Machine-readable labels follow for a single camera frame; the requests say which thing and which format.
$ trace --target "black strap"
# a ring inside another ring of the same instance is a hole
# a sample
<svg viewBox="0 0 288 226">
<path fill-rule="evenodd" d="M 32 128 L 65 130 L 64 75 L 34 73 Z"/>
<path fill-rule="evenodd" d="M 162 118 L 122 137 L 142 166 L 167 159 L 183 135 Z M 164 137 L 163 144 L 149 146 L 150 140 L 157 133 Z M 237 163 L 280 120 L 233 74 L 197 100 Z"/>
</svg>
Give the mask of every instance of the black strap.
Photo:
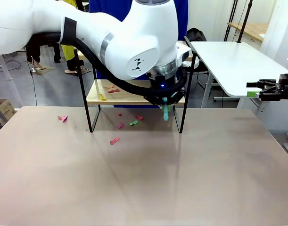
<svg viewBox="0 0 288 226">
<path fill-rule="evenodd" d="M 61 44 L 70 46 L 72 45 L 72 43 L 75 43 L 76 29 L 77 29 L 77 22 L 75 20 L 65 17 L 63 38 Z"/>
</svg>

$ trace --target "gray floor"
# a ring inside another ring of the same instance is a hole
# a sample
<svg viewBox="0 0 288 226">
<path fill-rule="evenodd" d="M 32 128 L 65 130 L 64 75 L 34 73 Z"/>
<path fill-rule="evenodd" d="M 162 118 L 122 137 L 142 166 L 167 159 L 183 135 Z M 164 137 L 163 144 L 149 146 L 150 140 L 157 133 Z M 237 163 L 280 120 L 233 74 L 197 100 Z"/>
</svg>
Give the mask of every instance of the gray floor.
<svg viewBox="0 0 288 226">
<path fill-rule="evenodd" d="M 53 61 L 53 48 L 43 47 L 41 48 L 41 64 L 51 67 L 55 67 L 54 70 L 44 74 L 34 74 L 34 82 L 36 87 L 37 104 L 42 106 L 83 106 L 82 94 L 80 89 L 79 79 L 72 75 L 64 73 L 66 68 L 66 62 L 62 58 L 60 64 L 56 64 Z M 6 56 L 5 61 L 11 60 L 11 56 Z M 33 89 L 33 81 L 29 73 L 29 68 L 26 62 L 25 53 L 18 53 L 15 60 L 20 62 L 22 66 L 19 69 L 10 71 L 11 76 L 14 79 L 17 90 L 25 106 L 35 105 L 35 95 Z M 10 69 L 16 68 L 19 64 L 15 61 L 7 63 Z M 91 64 L 85 61 L 85 66 L 91 68 Z M 86 93 L 89 92 L 93 83 L 93 74 L 88 73 L 83 76 Z M 199 80 L 201 83 L 206 83 L 207 77 L 200 75 Z M 204 90 L 197 85 L 196 76 L 193 78 L 189 108 L 199 108 L 201 106 Z M 208 100 L 208 108 L 222 108 L 222 102 L 213 102 L 212 96 L 222 97 L 222 91 L 212 90 Z M 14 99 L 10 86 L 5 80 L 3 72 L 0 72 L 0 98 L 10 99 L 13 106 L 17 107 L 17 102 Z M 225 101 L 223 103 L 224 108 L 235 108 L 237 102 Z"/>
</svg>

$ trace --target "black cable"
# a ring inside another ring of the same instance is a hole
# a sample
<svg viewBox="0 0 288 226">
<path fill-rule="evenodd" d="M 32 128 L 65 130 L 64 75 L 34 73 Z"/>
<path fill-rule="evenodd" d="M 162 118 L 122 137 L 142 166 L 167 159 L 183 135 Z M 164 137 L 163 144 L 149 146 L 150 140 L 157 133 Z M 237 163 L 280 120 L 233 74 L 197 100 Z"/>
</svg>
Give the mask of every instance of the black cable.
<svg viewBox="0 0 288 226">
<path fill-rule="evenodd" d="M 26 63 L 27 63 L 27 65 L 28 65 L 28 67 L 29 67 L 30 75 L 31 75 L 31 78 L 32 78 L 32 80 L 33 80 L 33 85 L 34 85 L 34 94 L 35 94 L 35 100 L 36 100 L 36 106 L 37 106 L 37 95 L 36 95 L 35 82 L 34 82 L 34 78 L 33 78 L 33 72 L 32 72 L 32 70 L 31 70 L 31 68 L 30 68 L 29 63 L 27 62 L 27 53 L 26 53 L 26 50 L 25 50 L 25 55 L 26 55 Z"/>
<path fill-rule="evenodd" d="M 15 57 L 13 57 L 11 60 L 5 62 L 6 65 L 7 65 L 7 63 L 9 63 L 9 62 L 11 62 L 11 61 L 16 61 L 17 63 L 19 63 L 19 66 L 18 66 L 18 67 L 15 67 L 15 68 L 12 68 L 12 69 L 8 69 L 9 72 L 10 72 L 10 71 L 13 71 L 13 70 L 16 70 L 16 69 L 18 69 L 18 68 L 21 67 L 21 63 L 20 63 L 19 61 L 15 60 Z"/>
<path fill-rule="evenodd" d="M 245 2 L 245 4 L 244 4 L 244 7 L 243 7 L 243 11 L 242 11 L 241 17 L 240 17 L 240 19 L 239 19 L 239 22 L 238 22 L 237 28 L 236 28 L 236 30 L 235 30 L 234 37 L 233 37 L 233 41 L 234 41 L 234 38 L 235 38 L 235 34 L 236 34 L 237 30 L 238 30 L 238 27 L 239 27 L 240 21 L 241 21 L 241 19 L 242 19 L 242 16 L 243 16 L 244 10 L 246 9 L 246 6 L 247 6 L 247 0 L 246 0 L 246 2 Z"/>
</svg>

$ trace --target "red paper piece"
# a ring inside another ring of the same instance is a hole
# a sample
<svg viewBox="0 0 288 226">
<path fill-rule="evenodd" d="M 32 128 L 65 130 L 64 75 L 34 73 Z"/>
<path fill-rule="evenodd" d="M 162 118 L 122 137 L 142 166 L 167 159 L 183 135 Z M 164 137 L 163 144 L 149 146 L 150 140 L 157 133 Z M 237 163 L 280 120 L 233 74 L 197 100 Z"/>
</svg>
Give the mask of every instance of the red paper piece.
<svg viewBox="0 0 288 226">
<path fill-rule="evenodd" d="M 111 145 L 114 145 L 116 142 L 119 141 L 120 138 L 116 137 L 114 140 L 110 141 Z"/>
<path fill-rule="evenodd" d="M 112 85 L 112 86 L 108 86 L 108 87 L 105 87 L 107 89 L 112 89 L 112 88 L 115 88 L 116 86 L 115 85 Z"/>
<path fill-rule="evenodd" d="M 111 90 L 111 91 L 109 91 L 108 93 L 117 93 L 117 92 L 120 92 L 119 89 Z"/>
<path fill-rule="evenodd" d="M 143 117 L 139 116 L 139 115 L 136 115 L 135 118 L 138 119 L 138 120 L 143 120 Z"/>
<path fill-rule="evenodd" d="M 124 123 L 121 122 L 121 124 L 117 127 L 118 129 L 121 129 L 124 127 Z"/>
<path fill-rule="evenodd" d="M 67 120 L 67 117 L 68 117 L 67 115 L 65 115 L 65 116 L 58 116 L 59 120 L 61 120 L 62 123 Z"/>
</svg>

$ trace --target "wooden shelf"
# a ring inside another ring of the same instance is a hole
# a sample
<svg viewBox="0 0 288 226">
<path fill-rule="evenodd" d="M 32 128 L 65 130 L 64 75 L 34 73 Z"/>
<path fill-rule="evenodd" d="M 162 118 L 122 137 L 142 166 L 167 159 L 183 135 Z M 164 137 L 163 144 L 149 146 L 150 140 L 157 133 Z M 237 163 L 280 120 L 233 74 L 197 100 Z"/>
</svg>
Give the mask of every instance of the wooden shelf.
<svg viewBox="0 0 288 226">
<path fill-rule="evenodd" d="M 142 87 L 149 87 L 150 82 L 147 80 L 132 80 L 128 81 L 129 83 Z M 122 90 L 119 87 L 112 89 L 107 89 L 113 84 L 105 79 L 96 79 L 89 91 L 87 96 L 87 103 L 90 105 L 152 105 L 142 96 L 134 95 Z M 108 93 L 110 90 L 119 89 L 120 92 L 117 93 Z M 102 94 L 106 101 L 102 101 L 99 97 L 99 94 Z M 185 98 L 183 97 L 177 106 L 184 106 Z"/>
<path fill-rule="evenodd" d="M 243 23 L 228 23 L 229 26 L 241 30 Z M 251 38 L 263 42 L 264 38 L 259 34 L 266 34 L 268 29 L 268 24 L 266 23 L 247 23 L 246 28 L 244 29 L 244 33 L 250 36 Z"/>
</svg>

